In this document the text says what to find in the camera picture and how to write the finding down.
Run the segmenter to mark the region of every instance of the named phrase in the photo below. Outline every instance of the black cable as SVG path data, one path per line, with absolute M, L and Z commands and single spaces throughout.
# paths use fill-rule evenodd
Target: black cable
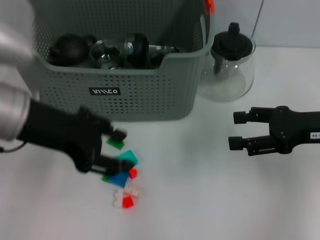
M 17 147 L 15 147 L 15 148 L 8 149 L 8 150 L 6 150 L 6 149 L 4 149 L 2 146 L 0 146 L 0 153 L 1 153 L 1 154 L 10 154 L 10 153 L 13 153 L 13 152 L 15 152 L 15 151 L 18 151 L 18 150 L 22 149 L 26 144 L 27 144 L 27 142 L 24 141 L 20 146 L 17 146 Z

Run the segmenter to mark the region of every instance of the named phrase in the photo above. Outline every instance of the perforated basket wall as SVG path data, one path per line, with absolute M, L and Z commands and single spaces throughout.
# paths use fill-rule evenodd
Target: perforated basket wall
M 119 121 L 175 120 L 194 104 L 204 56 L 213 43 L 214 16 L 203 0 L 32 0 L 35 9 L 34 60 L 21 72 L 40 100 L 74 113 L 80 106 Z M 144 33 L 152 45 L 175 46 L 153 70 L 57 67 L 49 48 L 66 33 Z M 114 87 L 119 95 L 91 95 L 90 88 Z

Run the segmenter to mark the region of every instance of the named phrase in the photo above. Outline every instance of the white tabletop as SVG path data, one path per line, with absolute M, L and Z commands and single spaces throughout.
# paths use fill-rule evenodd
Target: white tabletop
M 143 196 L 130 210 L 112 206 L 116 186 L 78 173 L 60 152 L 27 145 L 1 155 L 0 239 L 320 239 L 319 145 L 248 157 L 228 144 L 229 136 L 269 133 L 265 123 L 234 125 L 233 112 L 320 111 L 319 59 L 320 49 L 258 47 L 244 97 L 215 103 L 197 96 L 178 121 L 116 123 L 141 159 L 134 184 Z

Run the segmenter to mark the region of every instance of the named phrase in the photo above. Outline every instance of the red block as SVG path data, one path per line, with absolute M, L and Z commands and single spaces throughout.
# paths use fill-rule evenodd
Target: red block
M 128 208 L 131 208 L 134 206 L 134 201 L 132 200 L 132 197 L 130 196 L 127 196 L 127 197 L 124 197 L 123 200 L 122 200 L 122 207 L 124 209 L 128 209 Z
M 136 178 L 138 175 L 138 170 L 135 168 L 131 168 L 129 171 L 129 175 L 130 175 L 130 178 L 132 179 Z

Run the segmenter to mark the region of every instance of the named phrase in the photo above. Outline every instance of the black kettle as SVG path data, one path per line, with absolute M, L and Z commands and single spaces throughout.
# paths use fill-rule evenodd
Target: black kettle
M 90 47 L 97 39 L 93 35 L 80 37 L 75 34 L 65 34 L 50 48 L 52 65 L 69 67 L 81 64 L 89 56 Z

